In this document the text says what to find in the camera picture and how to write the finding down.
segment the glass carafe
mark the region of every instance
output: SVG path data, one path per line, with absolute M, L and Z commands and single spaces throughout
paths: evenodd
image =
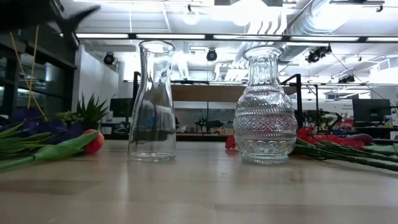
M 174 46 L 143 41 L 141 83 L 132 111 L 129 157 L 137 161 L 167 161 L 175 149 L 175 115 L 170 87 Z
M 238 101 L 233 126 L 245 162 L 280 164 L 293 151 L 297 120 L 278 79 L 282 52 L 275 46 L 260 45 L 244 53 L 249 61 L 249 83 Z

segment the computer monitor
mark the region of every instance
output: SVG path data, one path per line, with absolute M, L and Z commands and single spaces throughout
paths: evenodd
M 353 110 L 355 122 L 383 122 L 386 115 L 391 115 L 391 104 L 383 99 L 353 99 Z
M 129 118 L 133 106 L 132 98 L 115 98 L 111 99 L 110 110 L 113 112 L 114 118 Z

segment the flower stem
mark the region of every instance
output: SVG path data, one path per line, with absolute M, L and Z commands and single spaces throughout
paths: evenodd
M 35 157 L 34 156 L 29 156 L 23 159 L 19 159 L 17 161 L 12 161 L 12 162 L 8 162 L 5 164 L 0 164 L 0 171 L 2 170 L 6 170 L 6 169 L 10 169 L 10 168 L 14 168 L 14 167 L 19 167 L 21 165 L 24 164 L 29 164 L 31 162 L 35 161 Z

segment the table surface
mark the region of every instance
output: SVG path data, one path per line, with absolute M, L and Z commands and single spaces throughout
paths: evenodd
M 398 174 L 293 158 L 243 164 L 218 142 L 177 142 L 166 163 L 97 155 L 0 173 L 1 224 L 397 223 Z

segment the vase rim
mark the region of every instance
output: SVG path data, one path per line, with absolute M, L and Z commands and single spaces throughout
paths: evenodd
M 150 48 L 149 45 L 158 45 L 159 47 L 162 47 L 162 50 L 159 50 L 160 48 Z M 164 40 L 144 40 L 139 43 L 139 48 L 140 50 L 146 49 L 148 52 L 154 54 L 169 54 L 175 51 L 175 47 Z
M 278 47 L 275 45 L 258 45 L 251 47 L 243 52 L 243 58 L 246 60 L 250 60 L 253 57 L 257 57 L 260 55 L 275 55 L 279 58 L 284 53 L 282 47 Z

